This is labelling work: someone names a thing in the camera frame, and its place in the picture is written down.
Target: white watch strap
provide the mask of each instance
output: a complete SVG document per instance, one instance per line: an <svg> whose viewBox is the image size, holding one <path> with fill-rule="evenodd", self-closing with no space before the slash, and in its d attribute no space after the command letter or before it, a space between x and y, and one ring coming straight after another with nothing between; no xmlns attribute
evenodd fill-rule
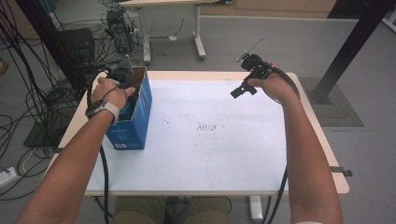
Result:
<svg viewBox="0 0 396 224"><path fill-rule="evenodd" d="M119 120L119 114L120 114L119 108L114 106L110 102L106 102L105 109L110 111L114 115L114 119L113 119L112 125L116 124L117 121Z"/></svg>

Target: forearm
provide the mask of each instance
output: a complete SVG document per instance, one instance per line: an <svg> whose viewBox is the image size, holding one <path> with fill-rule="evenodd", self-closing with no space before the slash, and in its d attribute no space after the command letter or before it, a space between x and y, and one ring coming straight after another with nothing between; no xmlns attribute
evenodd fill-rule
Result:
<svg viewBox="0 0 396 224"><path fill-rule="evenodd" d="M307 221L307 218L322 223L342 222L329 163L303 105L295 95L282 105L287 137L292 222Z"/></svg>
<svg viewBox="0 0 396 224"><path fill-rule="evenodd" d="M63 149L23 209L19 223L74 222L113 115L91 118Z"/></svg>

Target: black pole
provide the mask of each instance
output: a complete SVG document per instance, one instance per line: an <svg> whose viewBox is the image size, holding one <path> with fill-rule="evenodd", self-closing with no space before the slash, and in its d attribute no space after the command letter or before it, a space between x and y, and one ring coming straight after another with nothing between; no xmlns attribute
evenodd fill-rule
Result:
<svg viewBox="0 0 396 224"><path fill-rule="evenodd" d="M59 65L64 75L69 80L72 88L82 96L87 87L87 81L78 71L69 53L65 49L58 31L52 20L40 5L38 0L25 1L15 0L21 8L27 20L32 24L35 31L40 36L41 41L46 45L49 53Z"/></svg>
<svg viewBox="0 0 396 224"><path fill-rule="evenodd" d="M385 17L391 4L393 4L393 0L371 1L319 84L314 90L308 91L308 97L313 104L328 104L330 102L328 96L335 83L347 70L347 67L366 43L376 26Z"/></svg>

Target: blue box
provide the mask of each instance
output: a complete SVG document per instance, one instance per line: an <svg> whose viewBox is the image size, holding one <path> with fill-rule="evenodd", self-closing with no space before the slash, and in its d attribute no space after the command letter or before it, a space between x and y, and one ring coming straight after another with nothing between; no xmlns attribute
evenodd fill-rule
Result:
<svg viewBox="0 0 396 224"><path fill-rule="evenodd" d="M149 126L151 90L146 67L133 67L131 84L139 93L132 110L132 118L119 120L107 129L106 136L116 150L144 149Z"/></svg>

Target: khaki pants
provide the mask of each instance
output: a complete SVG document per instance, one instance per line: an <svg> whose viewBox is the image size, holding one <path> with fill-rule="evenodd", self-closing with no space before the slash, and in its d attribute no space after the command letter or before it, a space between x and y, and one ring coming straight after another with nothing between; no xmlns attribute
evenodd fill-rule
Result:
<svg viewBox="0 0 396 224"><path fill-rule="evenodd" d="M113 224L163 224L166 209L163 197L119 197ZM194 197L188 206L184 224L226 224L227 212L225 197Z"/></svg>

